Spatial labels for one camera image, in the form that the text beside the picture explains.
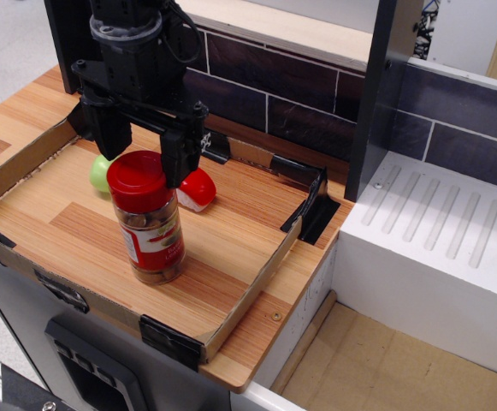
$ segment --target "cardboard floor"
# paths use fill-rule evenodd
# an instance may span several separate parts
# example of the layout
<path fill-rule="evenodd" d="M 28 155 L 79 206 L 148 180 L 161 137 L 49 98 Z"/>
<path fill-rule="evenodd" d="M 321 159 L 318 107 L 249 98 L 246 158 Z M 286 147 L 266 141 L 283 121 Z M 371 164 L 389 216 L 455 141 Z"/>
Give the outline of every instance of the cardboard floor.
<path fill-rule="evenodd" d="M 497 411 L 497 373 L 336 303 L 281 394 L 310 411 Z"/>

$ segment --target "red and white toy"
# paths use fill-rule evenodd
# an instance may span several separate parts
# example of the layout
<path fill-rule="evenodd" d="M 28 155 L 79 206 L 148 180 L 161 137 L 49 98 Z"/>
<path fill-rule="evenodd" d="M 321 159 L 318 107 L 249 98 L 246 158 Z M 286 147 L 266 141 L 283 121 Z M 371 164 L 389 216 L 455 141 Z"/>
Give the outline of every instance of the red and white toy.
<path fill-rule="evenodd" d="M 216 185 L 204 170 L 196 169 L 181 182 L 176 193 L 182 206 L 201 212 L 216 197 Z"/>

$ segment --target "plastic jar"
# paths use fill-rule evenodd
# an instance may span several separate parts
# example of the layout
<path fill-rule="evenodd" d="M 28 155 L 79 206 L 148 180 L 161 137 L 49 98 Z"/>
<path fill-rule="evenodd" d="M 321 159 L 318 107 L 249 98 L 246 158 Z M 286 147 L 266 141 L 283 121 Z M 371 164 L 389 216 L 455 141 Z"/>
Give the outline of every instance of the plastic jar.
<path fill-rule="evenodd" d="M 136 277 L 166 283 L 180 274 L 185 247 L 174 189 L 166 187 L 158 152 L 130 152 L 107 174 L 115 214 Z"/>

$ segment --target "brick wall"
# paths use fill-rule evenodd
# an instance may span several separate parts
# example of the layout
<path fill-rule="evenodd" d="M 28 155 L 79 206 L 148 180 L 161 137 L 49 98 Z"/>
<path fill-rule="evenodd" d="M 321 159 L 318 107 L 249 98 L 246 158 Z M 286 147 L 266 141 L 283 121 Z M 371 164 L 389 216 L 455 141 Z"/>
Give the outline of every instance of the brick wall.
<path fill-rule="evenodd" d="M 497 185 L 497 90 L 408 66 L 390 149 Z"/>
<path fill-rule="evenodd" d="M 185 82 L 211 113 L 349 160 L 364 73 L 200 30 Z"/>

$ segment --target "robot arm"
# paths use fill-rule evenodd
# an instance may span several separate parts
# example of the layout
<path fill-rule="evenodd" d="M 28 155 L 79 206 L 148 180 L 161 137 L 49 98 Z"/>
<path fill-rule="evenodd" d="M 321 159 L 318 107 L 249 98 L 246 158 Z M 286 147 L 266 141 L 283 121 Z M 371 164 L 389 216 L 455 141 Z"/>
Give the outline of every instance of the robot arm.
<path fill-rule="evenodd" d="M 167 185 L 177 188 L 198 167 L 208 115 L 183 85 L 187 64 L 201 50 L 198 30 L 174 0 L 90 3 L 102 59 L 77 60 L 72 70 L 81 79 L 92 138 L 112 159 L 132 142 L 130 123 L 160 134 Z M 195 36 L 195 51 L 188 50 L 188 35 Z"/>

